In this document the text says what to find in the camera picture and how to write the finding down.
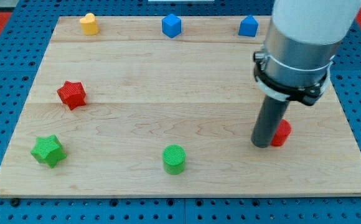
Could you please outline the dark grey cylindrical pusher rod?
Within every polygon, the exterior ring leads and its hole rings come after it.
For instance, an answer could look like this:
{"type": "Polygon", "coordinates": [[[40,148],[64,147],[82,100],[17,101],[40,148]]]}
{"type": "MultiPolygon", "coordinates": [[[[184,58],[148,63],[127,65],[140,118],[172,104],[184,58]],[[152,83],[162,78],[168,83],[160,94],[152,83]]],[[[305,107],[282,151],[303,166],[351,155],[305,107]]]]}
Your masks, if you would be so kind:
{"type": "Polygon", "coordinates": [[[288,105],[289,101],[265,96],[251,134],[251,141],[256,147],[266,148],[271,144],[288,105]]]}

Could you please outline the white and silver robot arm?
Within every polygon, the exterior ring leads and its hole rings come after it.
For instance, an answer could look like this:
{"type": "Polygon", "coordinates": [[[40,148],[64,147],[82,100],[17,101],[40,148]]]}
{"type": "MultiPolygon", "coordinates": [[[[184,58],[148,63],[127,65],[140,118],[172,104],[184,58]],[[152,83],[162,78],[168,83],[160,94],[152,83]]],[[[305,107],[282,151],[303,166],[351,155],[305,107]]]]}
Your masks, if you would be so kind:
{"type": "Polygon", "coordinates": [[[290,102],[312,106],[326,91],[331,66],[361,0],[276,0],[266,39],[254,52],[253,76],[265,99],[251,134],[268,147],[290,102]]]}

